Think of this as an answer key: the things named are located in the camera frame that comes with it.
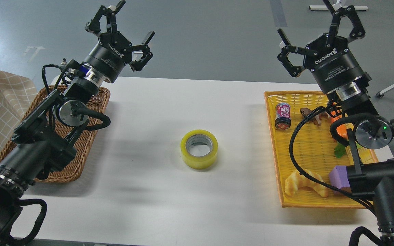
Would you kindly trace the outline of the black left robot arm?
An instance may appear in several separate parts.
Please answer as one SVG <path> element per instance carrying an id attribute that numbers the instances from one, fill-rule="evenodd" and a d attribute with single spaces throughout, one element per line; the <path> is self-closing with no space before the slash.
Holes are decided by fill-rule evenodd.
<path id="1" fill-rule="evenodd" d="M 61 74 L 47 96 L 14 129 L 16 147 L 0 163 L 0 244 L 24 246 L 38 235 L 47 213 L 42 199 L 22 199 L 35 179 L 44 180 L 63 170 L 75 159 L 76 141 L 85 131 L 106 128 L 111 121 L 87 107 L 103 82 L 113 83 L 129 65 L 141 71 L 152 58 L 151 31 L 139 45 L 133 45 L 116 25 L 116 15 L 125 5 L 100 6 L 86 31 L 97 36 L 96 46 L 82 63 L 63 60 Z"/>

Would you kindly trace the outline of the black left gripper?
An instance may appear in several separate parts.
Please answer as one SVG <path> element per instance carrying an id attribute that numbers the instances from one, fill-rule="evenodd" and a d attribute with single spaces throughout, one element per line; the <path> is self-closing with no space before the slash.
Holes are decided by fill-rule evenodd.
<path id="1" fill-rule="evenodd" d="M 85 30 L 97 36 L 97 44 L 84 59 L 84 63 L 96 69 L 107 77 L 108 83 L 114 83 L 122 69 L 130 62 L 131 55 L 126 54 L 125 49 L 132 46 L 132 43 L 118 32 L 116 25 L 116 15 L 125 5 L 126 1 L 121 0 L 116 6 L 100 6 L 94 18 L 86 23 Z M 101 18 L 106 17 L 106 32 L 101 32 Z M 153 57 L 150 51 L 149 42 L 155 35 L 154 31 L 147 33 L 140 45 L 132 47 L 132 52 L 140 51 L 142 56 L 138 60 L 129 63 L 131 70 L 141 71 L 148 61 Z"/>

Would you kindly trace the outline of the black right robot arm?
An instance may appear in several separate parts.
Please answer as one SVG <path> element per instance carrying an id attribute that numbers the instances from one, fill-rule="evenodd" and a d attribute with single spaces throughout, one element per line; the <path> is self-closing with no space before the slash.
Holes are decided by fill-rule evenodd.
<path id="1" fill-rule="evenodd" d="M 380 236 L 365 227 L 356 228 L 349 245 L 357 246 L 365 235 L 377 246 L 394 246 L 394 120 L 386 120 L 372 104 L 367 87 L 371 77 L 349 49 L 349 43 L 365 36 L 365 29 L 353 5 L 324 4 L 332 16 L 328 32 L 305 47 L 293 46 L 282 29 L 278 60 L 292 77 L 309 70 L 328 98 L 294 129 L 289 155 L 300 176 L 320 188 L 336 191 L 373 213 Z M 294 142 L 301 128 L 319 114 L 327 112 L 337 120 L 330 125 L 336 142 L 349 147 L 352 165 L 346 166 L 349 191 L 320 181 L 300 167 L 294 157 Z"/>

